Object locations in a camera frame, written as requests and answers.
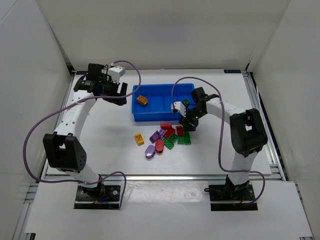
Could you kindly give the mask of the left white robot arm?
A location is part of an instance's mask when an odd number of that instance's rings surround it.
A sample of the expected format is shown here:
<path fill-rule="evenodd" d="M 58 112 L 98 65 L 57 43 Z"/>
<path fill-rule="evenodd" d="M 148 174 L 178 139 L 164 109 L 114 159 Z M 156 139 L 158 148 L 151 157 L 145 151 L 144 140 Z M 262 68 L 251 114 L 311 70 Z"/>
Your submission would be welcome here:
<path fill-rule="evenodd" d="M 87 164 L 87 153 L 80 143 L 80 135 L 96 97 L 111 96 L 111 103 L 127 103 L 127 83 L 120 84 L 125 74 L 122 66 L 107 68 L 90 63 L 88 72 L 81 76 L 73 88 L 73 107 L 65 111 L 61 123 L 51 134 L 45 134 L 43 145 L 49 166 L 64 172 L 87 189 L 98 188 L 100 175 Z"/>

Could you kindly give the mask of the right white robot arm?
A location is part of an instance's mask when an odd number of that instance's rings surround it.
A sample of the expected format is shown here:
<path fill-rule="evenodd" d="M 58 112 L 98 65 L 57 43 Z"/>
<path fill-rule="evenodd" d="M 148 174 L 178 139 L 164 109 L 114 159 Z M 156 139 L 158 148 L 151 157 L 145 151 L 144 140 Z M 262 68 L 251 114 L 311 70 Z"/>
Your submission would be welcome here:
<path fill-rule="evenodd" d="M 225 180 L 229 192 L 237 194 L 249 185 L 249 173 L 254 159 L 268 143 L 266 130 L 256 108 L 243 109 L 222 101 L 220 95 L 205 93 L 202 87 L 191 92 L 193 104 L 175 101 L 171 104 L 174 113 L 180 113 L 179 123 L 184 132 L 194 132 L 199 119 L 213 115 L 221 119 L 218 164 L 227 173 Z M 224 124 L 230 127 L 230 139 L 234 149 L 234 159 L 230 170 L 223 168 L 221 160 Z"/>

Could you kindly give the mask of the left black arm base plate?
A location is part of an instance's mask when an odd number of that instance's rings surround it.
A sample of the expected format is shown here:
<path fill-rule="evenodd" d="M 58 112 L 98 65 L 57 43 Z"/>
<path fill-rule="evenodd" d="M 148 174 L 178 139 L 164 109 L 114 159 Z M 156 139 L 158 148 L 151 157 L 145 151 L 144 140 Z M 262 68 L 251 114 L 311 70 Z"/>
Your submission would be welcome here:
<path fill-rule="evenodd" d="M 76 210 L 119 210 L 122 187 L 119 184 L 99 183 L 95 188 L 78 186 L 74 206 Z"/>

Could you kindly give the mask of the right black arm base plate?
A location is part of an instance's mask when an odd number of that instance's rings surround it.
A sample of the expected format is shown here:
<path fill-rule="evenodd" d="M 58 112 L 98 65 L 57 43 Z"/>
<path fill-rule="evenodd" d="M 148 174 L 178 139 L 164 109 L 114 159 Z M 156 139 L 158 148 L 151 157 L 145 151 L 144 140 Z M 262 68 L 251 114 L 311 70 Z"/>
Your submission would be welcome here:
<path fill-rule="evenodd" d="M 238 212 L 257 211 L 257 203 L 250 203 L 255 200 L 253 186 L 248 185 L 247 189 L 231 196 L 225 185 L 209 185 L 204 188 L 204 192 L 209 194 L 210 210 L 212 212 Z"/>

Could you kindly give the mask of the yellow lego brick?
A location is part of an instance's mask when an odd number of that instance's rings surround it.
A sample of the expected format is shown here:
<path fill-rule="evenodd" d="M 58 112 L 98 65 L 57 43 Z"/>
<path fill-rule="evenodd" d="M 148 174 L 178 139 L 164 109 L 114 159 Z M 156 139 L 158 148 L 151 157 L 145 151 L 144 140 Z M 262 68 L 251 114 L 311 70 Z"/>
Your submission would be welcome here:
<path fill-rule="evenodd" d="M 142 105 L 142 106 L 145 106 L 147 105 L 148 103 L 148 99 L 142 95 L 139 95 L 137 98 L 136 98 L 136 101 L 138 104 Z"/>
<path fill-rule="evenodd" d="M 136 140 L 136 142 L 137 142 L 137 144 L 138 144 L 139 146 L 141 146 L 141 145 L 143 145 L 143 144 L 145 143 L 145 142 L 144 142 L 144 139 L 143 139 L 143 136 L 141 135 L 141 133 L 135 134 L 134 137 L 135 137 L 135 140 Z"/>

